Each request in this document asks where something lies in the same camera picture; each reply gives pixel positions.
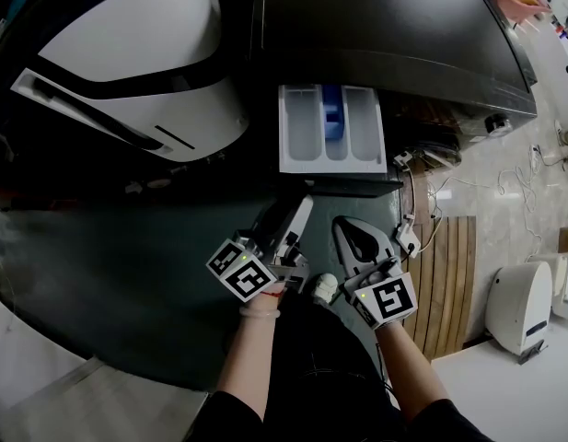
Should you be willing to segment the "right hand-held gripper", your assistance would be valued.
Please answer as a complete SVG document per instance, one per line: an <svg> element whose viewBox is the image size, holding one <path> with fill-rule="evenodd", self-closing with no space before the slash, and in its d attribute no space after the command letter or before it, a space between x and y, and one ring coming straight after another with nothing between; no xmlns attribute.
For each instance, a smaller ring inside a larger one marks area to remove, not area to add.
<svg viewBox="0 0 568 442"><path fill-rule="evenodd" d="M401 269L383 231L339 215L332 221L332 235L340 264L352 276L341 285L345 299L370 329L406 319L418 308L412 277ZM372 262L378 263L364 270Z"/></svg>

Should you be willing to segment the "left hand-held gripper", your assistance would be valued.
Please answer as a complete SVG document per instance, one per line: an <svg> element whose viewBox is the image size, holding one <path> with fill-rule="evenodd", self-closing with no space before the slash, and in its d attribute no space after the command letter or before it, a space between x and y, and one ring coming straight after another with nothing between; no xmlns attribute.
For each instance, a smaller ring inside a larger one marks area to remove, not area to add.
<svg viewBox="0 0 568 442"><path fill-rule="evenodd" d="M260 212L251 228L226 239L206 268L244 303L277 283L300 291L309 276L300 238L313 205L311 195L279 198Z"/></svg>

